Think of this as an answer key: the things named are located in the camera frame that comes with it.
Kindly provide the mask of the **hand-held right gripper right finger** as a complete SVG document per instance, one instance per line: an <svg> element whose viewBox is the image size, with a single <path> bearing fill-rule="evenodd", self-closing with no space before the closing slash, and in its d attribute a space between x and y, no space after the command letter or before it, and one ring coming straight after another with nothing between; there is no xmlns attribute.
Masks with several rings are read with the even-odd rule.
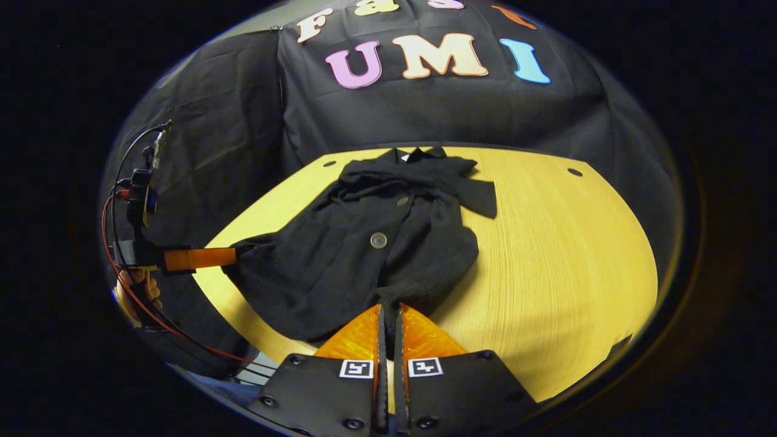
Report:
<svg viewBox="0 0 777 437"><path fill-rule="evenodd" d="M399 435L497 435L538 410L496 351L468 351L410 305L396 319L393 389Z"/></svg>

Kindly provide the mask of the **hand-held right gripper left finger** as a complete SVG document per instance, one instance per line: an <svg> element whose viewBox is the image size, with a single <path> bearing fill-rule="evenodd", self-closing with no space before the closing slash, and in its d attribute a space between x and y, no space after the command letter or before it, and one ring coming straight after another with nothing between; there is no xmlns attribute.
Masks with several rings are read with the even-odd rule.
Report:
<svg viewBox="0 0 777 437"><path fill-rule="evenodd" d="M313 354L289 354L249 410L301 435L386 434L385 349L385 316L377 304L348 322Z"/></svg>

